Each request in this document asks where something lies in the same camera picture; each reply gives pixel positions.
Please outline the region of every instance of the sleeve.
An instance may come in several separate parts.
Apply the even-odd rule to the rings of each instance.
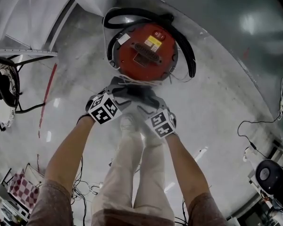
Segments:
[[[197,196],[189,206],[189,226],[226,226],[211,193]]]
[[[69,192],[60,184],[46,180],[40,189],[27,226],[73,226]]]

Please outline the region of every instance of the concrete floor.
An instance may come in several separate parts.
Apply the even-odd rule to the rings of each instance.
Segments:
[[[195,52],[197,72],[187,83],[167,79],[155,88],[177,116],[178,134],[192,156],[197,158],[213,197],[225,217],[239,209],[255,191],[248,183],[251,166],[242,161],[243,152],[249,146],[245,138],[237,136],[242,120],[270,119],[270,113],[261,95],[233,57],[207,32],[191,20],[182,29]],[[0,132],[0,172],[12,167],[17,170],[30,162],[45,170],[46,165],[84,113],[88,98],[110,83],[117,72],[104,60],[101,17],[85,12],[77,6],[62,29],[56,48],[58,58],[52,58],[23,67],[20,72],[20,102],[23,108],[42,103],[54,68],[52,85],[39,129],[41,109],[18,114],[13,125]],[[187,72],[185,60],[180,58],[175,76],[182,78]],[[120,140],[119,120],[104,126],[95,125],[84,151],[82,180],[99,183],[105,178],[109,162],[114,157]],[[262,153],[270,149],[270,128],[264,125],[244,125],[241,133],[247,133]],[[182,218],[182,194],[167,147],[166,195],[177,217]],[[139,175],[136,174],[135,188]],[[86,185],[79,186],[87,193]],[[86,222],[91,220],[89,194]],[[83,201],[73,205],[75,223],[82,224]]]

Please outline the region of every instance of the shoe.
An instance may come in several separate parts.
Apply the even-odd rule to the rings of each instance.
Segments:
[[[135,119],[131,114],[125,114],[121,118],[120,128],[122,133],[137,131]]]

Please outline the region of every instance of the white fabric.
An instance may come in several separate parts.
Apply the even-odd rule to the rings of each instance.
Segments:
[[[123,133],[119,147],[104,185],[92,202],[92,213],[102,209],[117,209],[174,221],[174,213],[164,193],[165,161],[162,140],[146,140],[143,150],[140,132]],[[141,156],[140,185],[132,206],[133,177]]]

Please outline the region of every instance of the checkerboard pattern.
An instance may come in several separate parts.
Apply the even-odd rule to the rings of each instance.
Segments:
[[[25,178],[24,171],[16,173],[8,185],[8,192],[32,210],[39,196],[39,189]]]

